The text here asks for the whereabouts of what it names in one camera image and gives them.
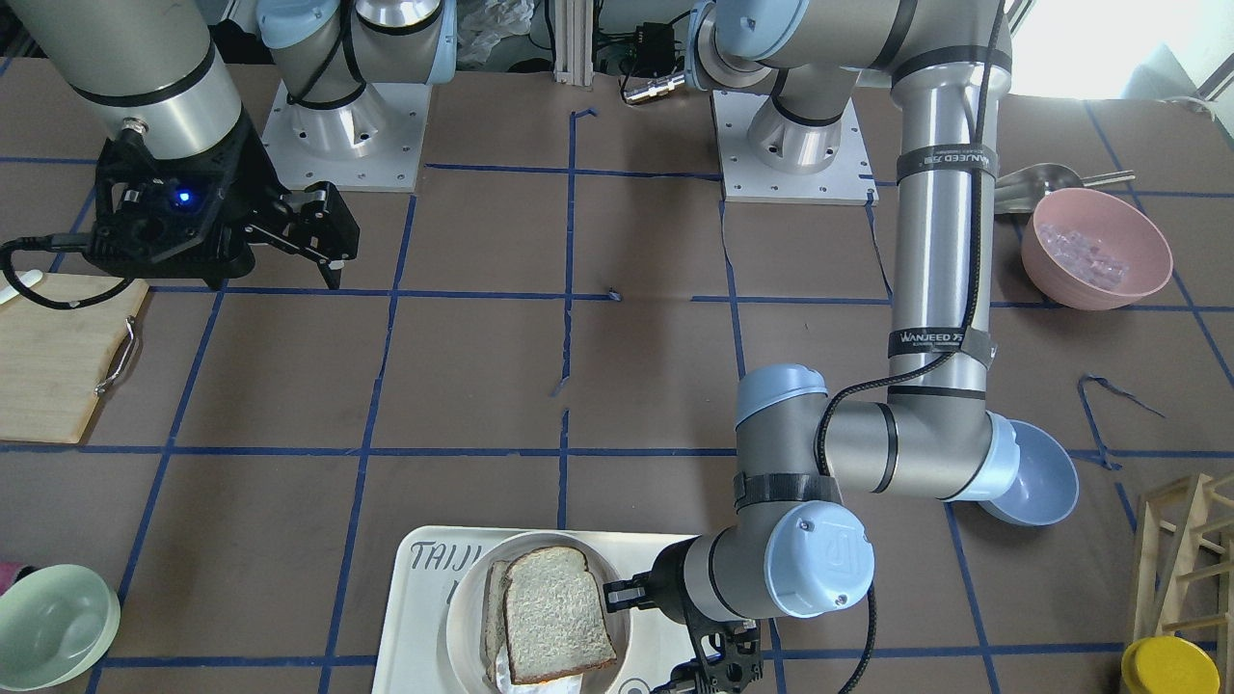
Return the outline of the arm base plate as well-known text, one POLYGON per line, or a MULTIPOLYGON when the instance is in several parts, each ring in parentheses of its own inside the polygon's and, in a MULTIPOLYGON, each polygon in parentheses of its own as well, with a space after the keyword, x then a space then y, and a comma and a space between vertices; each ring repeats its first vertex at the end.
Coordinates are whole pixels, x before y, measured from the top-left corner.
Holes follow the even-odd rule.
POLYGON ((288 104, 279 84, 262 142, 289 189, 327 180, 342 191, 413 193, 432 93, 431 85, 378 83, 325 111, 288 104))
POLYGON ((754 93, 712 93, 712 112, 726 203, 880 201, 851 101, 823 126, 785 119, 754 93))

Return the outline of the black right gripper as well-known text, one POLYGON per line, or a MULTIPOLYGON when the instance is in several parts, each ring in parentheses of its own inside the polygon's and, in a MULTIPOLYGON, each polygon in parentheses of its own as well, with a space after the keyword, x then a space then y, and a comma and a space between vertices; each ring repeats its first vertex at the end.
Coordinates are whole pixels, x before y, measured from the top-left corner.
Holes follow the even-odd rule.
POLYGON ((251 123, 234 123, 234 177, 228 186, 228 270, 252 270, 252 245, 302 256, 329 290, 342 285, 346 262, 359 254, 362 228, 342 193, 328 180, 301 191, 283 186, 251 123))

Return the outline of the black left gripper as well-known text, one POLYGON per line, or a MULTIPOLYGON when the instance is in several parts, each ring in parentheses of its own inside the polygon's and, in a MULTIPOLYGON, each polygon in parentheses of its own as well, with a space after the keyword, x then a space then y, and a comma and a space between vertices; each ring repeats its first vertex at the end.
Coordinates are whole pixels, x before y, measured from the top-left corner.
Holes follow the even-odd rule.
POLYGON ((612 614, 631 609, 656 609, 674 624, 718 625, 707 617, 689 594, 684 580, 684 561, 695 540, 675 542, 656 554, 652 571, 631 579, 603 584, 603 610, 612 614))

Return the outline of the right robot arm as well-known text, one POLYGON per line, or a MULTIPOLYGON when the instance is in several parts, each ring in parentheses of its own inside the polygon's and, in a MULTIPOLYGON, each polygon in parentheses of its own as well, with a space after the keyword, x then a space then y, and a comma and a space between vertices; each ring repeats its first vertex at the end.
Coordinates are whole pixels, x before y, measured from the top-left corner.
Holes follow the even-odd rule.
POLYGON ((342 191, 413 188, 427 110, 397 100, 457 69, 454 1, 259 1, 283 80, 259 133, 197 2, 12 6, 106 132, 93 228, 2 246, 6 280, 56 310, 136 280, 216 290, 251 273, 255 245, 339 289, 362 240, 342 191))

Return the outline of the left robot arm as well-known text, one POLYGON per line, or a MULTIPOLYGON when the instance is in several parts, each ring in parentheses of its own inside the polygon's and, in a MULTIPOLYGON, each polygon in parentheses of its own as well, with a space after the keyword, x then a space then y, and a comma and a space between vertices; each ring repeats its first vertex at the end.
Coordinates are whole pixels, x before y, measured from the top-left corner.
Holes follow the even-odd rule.
POLYGON ((898 241, 885 377, 827 391, 797 364, 749 372, 735 414, 735 524, 671 545, 603 587, 610 612, 676 624, 816 617, 875 583, 875 548, 842 493, 974 500, 1004 491, 1012 426, 986 405, 1000 98, 1012 78, 1002 1, 717 1, 722 56, 772 67, 772 105, 850 93, 880 70, 900 109, 898 241))

